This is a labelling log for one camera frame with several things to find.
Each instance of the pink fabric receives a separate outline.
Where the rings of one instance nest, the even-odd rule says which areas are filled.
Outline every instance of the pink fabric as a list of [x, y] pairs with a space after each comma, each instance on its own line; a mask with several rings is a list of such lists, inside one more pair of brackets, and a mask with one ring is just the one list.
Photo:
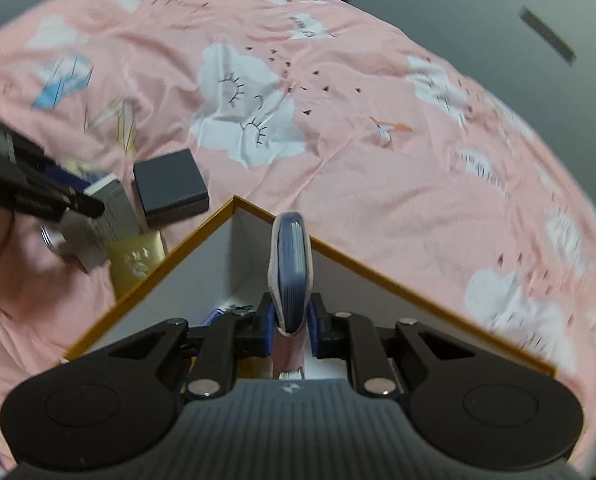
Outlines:
[[[596, 214], [511, 110], [337, 0], [50, 0], [0, 30], [0, 119], [131, 187], [188, 147], [239, 194], [558, 366], [596, 439]], [[206, 215], [164, 229], [169, 246]], [[0, 260], [0, 402], [113, 303], [108, 269], [17, 217]], [[8, 457], [0, 435], [0, 456]]]

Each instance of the cardboard box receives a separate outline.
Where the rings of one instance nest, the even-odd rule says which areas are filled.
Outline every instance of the cardboard box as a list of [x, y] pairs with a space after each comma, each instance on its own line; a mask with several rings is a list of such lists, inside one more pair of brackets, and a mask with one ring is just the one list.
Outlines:
[[[183, 317], [194, 325], [202, 323], [217, 307], [257, 306], [267, 291], [273, 220], [270, 213], [233, 197], [173, 249], [148, 277], [120, 298], [65, 358], [77, 358], [163, 319]], [[364, 314], [374, 325], [385, 327], [393, 327], [401, 317], [414, 317], [470, 344], [542, 373], [555, 374], [550, 364], [318, 239], [311, 237], [311, 248], [313, 291], [322, 295], [329, 312]], [[339, 376], [345, 373], [341, 363], [313, 362], [307, 357], [305, 376]]]

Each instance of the black gift box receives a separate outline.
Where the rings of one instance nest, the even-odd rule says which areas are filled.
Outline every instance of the black gift box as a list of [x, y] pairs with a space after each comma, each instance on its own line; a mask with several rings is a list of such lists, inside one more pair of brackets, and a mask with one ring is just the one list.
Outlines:
[[136, 162], [133, 176], [150, 228], [209, 209], [207, 187], [189, 150]]

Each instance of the blue kite print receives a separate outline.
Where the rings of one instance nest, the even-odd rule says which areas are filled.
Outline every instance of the blue kite print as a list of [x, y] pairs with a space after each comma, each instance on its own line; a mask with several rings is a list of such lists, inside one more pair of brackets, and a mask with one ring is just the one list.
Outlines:
[[53, 110], [63, 98], [86, 88], [92, 72], [91, 62], [75, 54], [36, 67], [35, 73], [45, 85], [31, 107]]

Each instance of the cloud pattern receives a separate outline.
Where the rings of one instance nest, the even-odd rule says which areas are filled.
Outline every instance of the cloud pattern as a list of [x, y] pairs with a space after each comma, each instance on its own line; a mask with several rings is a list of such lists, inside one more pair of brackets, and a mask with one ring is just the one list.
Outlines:
[[547, 212], [545, 229], [553, 250], [563, 265], [571, 267], [576, 276], [581, 278], [587, 271], [584, 259], [583, 240], [576, 223], [571, 217], [558, 209]]
[[304, 12], [289, 16], [289, 19], [293, 22], [292, 40], [324, 40], [334, 37], [322, 23]]
[[118, 6], [122, 7], [126, 12], [135, 12], [143, 0], [111, 0]]
[[499, 276], [493, 269], [480, 269], [470, 279], [464, 303], [470, 314], [491, 332], [499, 333], [570, 374], [576, 371], [573, 343], [555, 303], [536, 301], [521, 288], [515, 272]]
[[225, 150], [246, 168], [305, 150], [305, 137], [292, 122], [293, 100], [264, 61], [224, 43], [204, 49], [203, 60], [198, 83], [204, 103], [190, 127], [199, 146]]
[[287, 2], [285, 0], [269, 0], [274, 5], [286, 5]]
[[33, 37], [26, 42], [27, 48], [54, 48], [57, 46], [83, 44], [89, 36], [78, 32], [64, 21], [62, 16], [54, 14], [40, 21]]
[[474, 152], [473, 150], [460, 150], [456, 152], [456, 158], [465, 163], [465, 170], [467, 173], [474, 174], [489, 184], [495, 187], [502, 196], [507, 198], [509, 193], [505, 191], [504, 184], [497, 176], [489, 159], [482, 155], [482, 153]]
[[536, 137], [534, 135], [534, 131], [532, 130], [531, 126], [524, 122], [523, 118], [521, 118], [517, 113], [515, 113], [511, 108], [509, 108], [504, 102], [498, 99], [494, 94], [491, 92], [486, 92], [487, 96], [489, 97], [489, 101], [491, 102], [492, 107], [496, 109], [500, 118], [510, 124], [511, 127], [516, 129], [520, 134], [527, 140], [534, 140]]
[[414, 84], [416, 97], [438, 106], [458, 124], [464, 124], [467, 96], [449, 81], [444, 68], [418, 56], [407, 58], [409, 71], [405, 79]]

